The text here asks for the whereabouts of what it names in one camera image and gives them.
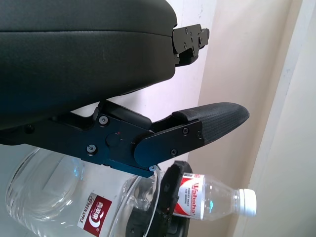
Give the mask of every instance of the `beige wall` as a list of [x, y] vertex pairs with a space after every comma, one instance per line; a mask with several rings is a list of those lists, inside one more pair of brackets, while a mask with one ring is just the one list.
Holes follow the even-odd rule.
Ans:
[[[190, 153], [195, 172], [212, 174], [233, 188], [246, 185], [245, 173], [253, 167], [279, 79], [276, 65], [284, 62], [280, 48], [290, 40], [291, 35], [284, 40], [284, 29], [292, 2], [299, 8], [299, 0], [218, 1], [199, 104], [239, 103], [248, 108], [250, 119]], [[230, 223], [231, 217], [192, 221], [189, 236], [225, 237], [231, 234]]]
[[316, 236], [315, 63], [316, 10], [257, 184], [257, 216], [243, 237]]

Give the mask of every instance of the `wahaha label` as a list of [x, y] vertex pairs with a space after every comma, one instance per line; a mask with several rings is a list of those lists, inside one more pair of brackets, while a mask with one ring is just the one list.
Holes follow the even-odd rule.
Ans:
[[91, 193], [81, 212], [78, 226], [94, 236], [99, 237], [111, 204], [112, 202], [110, 200]]
[[179, 200], [173, 212], [175, 216], [203, 219], [204, 182], [204, 175], [184, 173], [178, 193]]

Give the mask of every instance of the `white bottle cap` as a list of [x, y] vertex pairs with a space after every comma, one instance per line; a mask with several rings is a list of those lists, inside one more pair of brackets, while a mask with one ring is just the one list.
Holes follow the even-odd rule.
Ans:
[[251, 189], [239, 189], [240, 215], [253, 217], [257, 211], [257, 198], [255, 191]]

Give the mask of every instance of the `red logo label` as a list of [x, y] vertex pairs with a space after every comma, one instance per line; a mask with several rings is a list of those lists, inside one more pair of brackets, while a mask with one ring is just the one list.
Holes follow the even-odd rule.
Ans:
[[112, 202], [104, 197], [97, 196], [91, 206], [83, 229], [99, 237], [103, 222]]

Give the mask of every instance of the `water bottle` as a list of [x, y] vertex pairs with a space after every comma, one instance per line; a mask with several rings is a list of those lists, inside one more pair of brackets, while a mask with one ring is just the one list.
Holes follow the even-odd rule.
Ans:
[[133, 208], [148, 210], [148, 232], [160, 175], [143, 178], [35, 148], [8, 183], [6, 209], [39, 237], [125, 237]]
[[257, 200], [253, 190], [234, 190], [207, 175], [184, 173], [178, 196], [175, 216], [214, 221], [231, 213], [256, 215]]

